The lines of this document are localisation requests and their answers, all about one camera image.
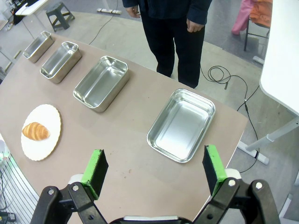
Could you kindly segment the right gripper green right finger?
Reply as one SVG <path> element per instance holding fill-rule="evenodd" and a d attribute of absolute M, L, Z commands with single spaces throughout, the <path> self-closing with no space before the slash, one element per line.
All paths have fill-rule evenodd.
<path fill-rule="evenodd" d="M 247 224 L 280 223 L 268 182 L 257 179 L 245 183 L 235 169 L 227 174 L 214 145 L 205 146 L 202 164 L 211 199 L 195 217 L 195 224 L 218 224 L 229 209 L 239 210 Z"/>

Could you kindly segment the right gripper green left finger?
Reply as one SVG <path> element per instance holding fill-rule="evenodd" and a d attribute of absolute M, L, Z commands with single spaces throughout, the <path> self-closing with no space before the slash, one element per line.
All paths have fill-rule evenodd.
<path fill-rule="evenodd" d="M 81 180 L 63 189 L 45 187 L 37 202 L 32 224 L 66 224 L 77 213 L 83 224 L 106 224 L 94 201 L 98 200 L 108 170 L 103 150 L 93 151 Z"/>

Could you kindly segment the person's left hand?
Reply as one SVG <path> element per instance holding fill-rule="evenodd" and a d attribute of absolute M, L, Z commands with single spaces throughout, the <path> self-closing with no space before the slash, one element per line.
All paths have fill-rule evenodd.
<path fill-rule="evenodd" d="M 189 33 L 196 33 L 199 32 L 205 25 L 195 23 L 189 19 L 186 20 L 187 24 L 187 31 Z"/>

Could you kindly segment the person's right hand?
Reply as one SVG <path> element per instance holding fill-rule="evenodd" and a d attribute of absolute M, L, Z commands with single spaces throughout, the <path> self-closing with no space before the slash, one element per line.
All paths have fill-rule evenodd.
<path fill-rule="evenodd" d="M 140 12 L 138 10 L 138 6 L 137 5 L 133 6 L 133 7 L 126 7 L 125 9 L 126 9 L 127 13 L 131 17 L 133 17 L 133 18 L 140 18 L 141 17 L 141 14 L 140 14 Z"/>

